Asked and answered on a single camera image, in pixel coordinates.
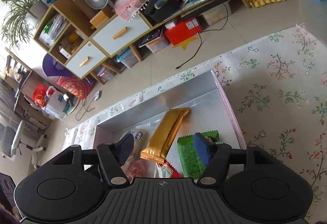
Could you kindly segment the red snack bag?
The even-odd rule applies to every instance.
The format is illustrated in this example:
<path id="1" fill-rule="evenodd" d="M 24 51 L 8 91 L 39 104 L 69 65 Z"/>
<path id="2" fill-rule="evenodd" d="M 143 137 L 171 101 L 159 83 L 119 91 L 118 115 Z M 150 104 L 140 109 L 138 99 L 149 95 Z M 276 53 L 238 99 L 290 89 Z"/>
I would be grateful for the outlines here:
<path id="1" fill-rule="evenodd" d="M 180 174 L 168 161 L 164 161 L 163 164 L 156 163 L 155 178 L 182 178 Z"/>

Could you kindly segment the red shoe box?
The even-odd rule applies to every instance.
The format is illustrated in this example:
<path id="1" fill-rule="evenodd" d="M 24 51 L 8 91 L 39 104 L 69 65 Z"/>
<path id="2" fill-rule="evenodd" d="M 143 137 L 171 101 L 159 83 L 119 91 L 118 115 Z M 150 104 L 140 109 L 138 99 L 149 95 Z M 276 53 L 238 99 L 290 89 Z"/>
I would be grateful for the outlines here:
<path id="1" fill-rule="evenodd" d="M 202 27 L 198 20 L 192 18 L 184 22 L 179 20 L 174 27 L 170 29 L 165 28 L 164 34 L 173 46 L 177 46 L 201 31 Z"/>

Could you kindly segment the chocolate tart cookie package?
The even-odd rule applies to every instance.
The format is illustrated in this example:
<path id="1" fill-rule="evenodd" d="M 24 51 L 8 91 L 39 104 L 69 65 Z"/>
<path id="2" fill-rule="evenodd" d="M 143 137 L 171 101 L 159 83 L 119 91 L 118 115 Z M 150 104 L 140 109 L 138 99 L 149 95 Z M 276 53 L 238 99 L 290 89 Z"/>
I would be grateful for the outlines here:
<path id="1" fill-rule="evenodd" d="M 132 134 L 132 136 L 134 138 L 134 147 L 133 147 L 133 150 L 132 150 L 131 154 L 129 155 L 127 161 L 121 167 L 124 172 L 126 172 L 128 170 L 128 168 L 132 164 L 132 162 L 135 162 L 136 160 L 138 160 L 140 158 L 141 147 L 147 139 L 147 129 L 146 129 L 145 125 L 136 126 L 134 129 L 127 131 L 124 134 L 124 136 L 129 133 Z"/>

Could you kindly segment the clear plastic storage bin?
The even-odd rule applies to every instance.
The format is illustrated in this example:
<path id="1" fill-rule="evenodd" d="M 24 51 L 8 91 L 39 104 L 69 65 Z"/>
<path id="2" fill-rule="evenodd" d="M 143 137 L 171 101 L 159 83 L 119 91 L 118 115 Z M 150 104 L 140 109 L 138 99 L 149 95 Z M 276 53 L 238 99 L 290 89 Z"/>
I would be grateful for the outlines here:
<path id="1" fill-rule="evenodd" d="M 232 14 L 229 2 L 222 3 L 200 14 L 200 17 L 209 25 L 227 18 Z"/>

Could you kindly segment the pink cardboard box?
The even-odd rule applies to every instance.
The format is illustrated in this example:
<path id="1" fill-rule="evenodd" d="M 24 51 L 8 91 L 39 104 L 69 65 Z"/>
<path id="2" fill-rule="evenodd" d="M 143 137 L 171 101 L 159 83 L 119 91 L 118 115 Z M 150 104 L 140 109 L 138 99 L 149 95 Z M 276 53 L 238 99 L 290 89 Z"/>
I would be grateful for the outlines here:
<path id="1" fill-rule="evenodd" d="M 130 184 L 117 161 L 113 150 L 122 135 L 138 125 L 147 131 L 140 139 L 137 158 L 146 164 L 144 181 L 199 182 L 199 177 L 152 177 L 156 164 L 168 162 L 181 169 L 177 140 L 186 139 L 197 132 L 218 131 L 220 142 L 218 158 L 206 170 L 206 175 L 224 182 L 227 176 L 241 172 L 247 161 L 247 151 L 242 132 L 230 103 L 213 71 L 172 87 L 157 96 L 143 101 L 117 116 L 99 123 L 94 145 L 104 180 L 111 186 Z"/>

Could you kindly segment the gold snack bar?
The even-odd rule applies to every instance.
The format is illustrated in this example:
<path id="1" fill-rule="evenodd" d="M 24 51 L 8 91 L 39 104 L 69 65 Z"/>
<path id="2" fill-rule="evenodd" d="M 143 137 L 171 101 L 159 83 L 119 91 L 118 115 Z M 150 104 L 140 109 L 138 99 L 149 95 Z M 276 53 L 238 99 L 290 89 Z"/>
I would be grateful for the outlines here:
<path id="1" fill-rule="evenodd" d="M 180 125 L 189 111 L 190 108 L 177 108 L 167 111 L 147 147 L 140 152 L 140 158 L 163 164 Z"/>

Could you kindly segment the pink nougat package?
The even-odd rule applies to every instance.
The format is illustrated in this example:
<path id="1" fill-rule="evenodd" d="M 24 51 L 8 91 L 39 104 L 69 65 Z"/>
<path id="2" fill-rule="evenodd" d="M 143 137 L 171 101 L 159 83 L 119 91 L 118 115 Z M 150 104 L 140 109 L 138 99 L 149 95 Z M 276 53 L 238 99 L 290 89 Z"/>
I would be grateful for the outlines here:
<path id="1" fill-rule="evenodd" d="M 139 159 L 131 162 L 125 174 L 130 182 L 132 182 L 136 177 L 145 177 L 146 165 L 144 160 Z"/>

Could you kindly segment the red lantern bag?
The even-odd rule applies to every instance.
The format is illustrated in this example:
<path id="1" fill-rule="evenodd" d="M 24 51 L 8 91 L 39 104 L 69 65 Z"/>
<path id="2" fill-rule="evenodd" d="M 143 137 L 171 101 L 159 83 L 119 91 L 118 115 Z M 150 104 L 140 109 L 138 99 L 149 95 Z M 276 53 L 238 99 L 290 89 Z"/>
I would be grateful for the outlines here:
<path id="1" fill-rule="evenodd" d="M 75 76 L 70 78 L 61 76 L 57 79 L 57 84 L 81 100 L 87 98 L 94 87 L 93 82 L 88 83 Z"/>

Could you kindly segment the white paper shopping bag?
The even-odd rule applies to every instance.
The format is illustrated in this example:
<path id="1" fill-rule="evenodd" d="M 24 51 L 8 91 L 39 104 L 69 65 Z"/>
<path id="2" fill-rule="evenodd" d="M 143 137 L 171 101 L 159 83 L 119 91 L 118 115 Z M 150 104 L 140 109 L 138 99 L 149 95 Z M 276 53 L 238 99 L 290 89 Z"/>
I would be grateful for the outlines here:
<path id="1" fill-rule="evenodd" d="M 54 86 L 49 86 L 45 94 L 45 106 L 42 110 L 59 120 L 63 120 L 70 110 L 70 104 L 64 99 L 64 94 L 59 92 Z"/>

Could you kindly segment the green snack package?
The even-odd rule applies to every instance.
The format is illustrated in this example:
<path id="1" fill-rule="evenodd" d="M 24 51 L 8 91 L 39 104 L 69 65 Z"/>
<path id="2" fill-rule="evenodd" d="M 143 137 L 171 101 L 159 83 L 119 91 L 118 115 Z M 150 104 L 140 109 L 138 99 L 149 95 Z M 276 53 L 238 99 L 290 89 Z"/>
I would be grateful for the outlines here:
<path id="1" fill-rule="evenodd" d="M 177 149 L 183 175 L 194 180 L 197 180 L 206 168 L 195 149 L 194 142 L 197 143 L 197 135 L 202 135 L 211 143 L 219 141 L 218 130 L 209 130 L 178 138 Z"/>

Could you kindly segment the grey office chair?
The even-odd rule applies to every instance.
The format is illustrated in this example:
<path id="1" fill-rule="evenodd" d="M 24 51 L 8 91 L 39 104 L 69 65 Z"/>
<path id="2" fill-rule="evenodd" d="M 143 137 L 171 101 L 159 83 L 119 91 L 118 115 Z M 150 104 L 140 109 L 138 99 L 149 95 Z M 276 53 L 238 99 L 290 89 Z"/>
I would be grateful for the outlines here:
<path id="1" fill-rule="evenodd" d="M 1 125 L 1 156 L 3 158 L 8 158 L 11 161 L 15 161 L 16 153 L 19 152 L 20 155 L 22 154 L 20 151 L 20 145 L 24 144 L 26 148 L 32 152 L 31 163 L 34 168 L 37 169 L 40 167 L 38 164 L 37 153 L 45 152 L 47 150 L 47 148 L 42 146 L 41 143 L 44 139 L 47 139 L 48 136 L 46 134 L 42 134 L 35 145 L 32 147 L 21 141 L 21 137 L 25 128 L 25 121 L 21 121 L 19 123 L 17 130 L 14 130 L 10 126 L 5 127 Z"/>

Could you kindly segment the green potted plant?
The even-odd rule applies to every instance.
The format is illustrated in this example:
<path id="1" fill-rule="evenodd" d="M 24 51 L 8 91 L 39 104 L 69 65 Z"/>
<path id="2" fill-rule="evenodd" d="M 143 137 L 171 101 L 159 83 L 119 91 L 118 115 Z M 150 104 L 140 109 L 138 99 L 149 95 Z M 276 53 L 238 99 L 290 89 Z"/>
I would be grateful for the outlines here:
<path id="1" fill-rule="evenodd" d="M 48 10 L 43 0 L 2 0 L 8 7 L 1 26 L 2 40 L 10 49 L 29 43 L 34 30 Z"/>

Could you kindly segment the purple hat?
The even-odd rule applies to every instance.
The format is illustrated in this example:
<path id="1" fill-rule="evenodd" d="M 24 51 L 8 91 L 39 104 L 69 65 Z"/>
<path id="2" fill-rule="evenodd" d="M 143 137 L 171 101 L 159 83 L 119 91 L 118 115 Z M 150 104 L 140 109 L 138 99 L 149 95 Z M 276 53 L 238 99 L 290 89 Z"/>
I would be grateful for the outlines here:
<path id="1" fill-rule="evenodd" d="M 43 59 L 42 69 L 47 77 L 66 77 L 71 78 L 74 74 L 65 66 L 59 63 L 50 54 L 46 54 Z"/>

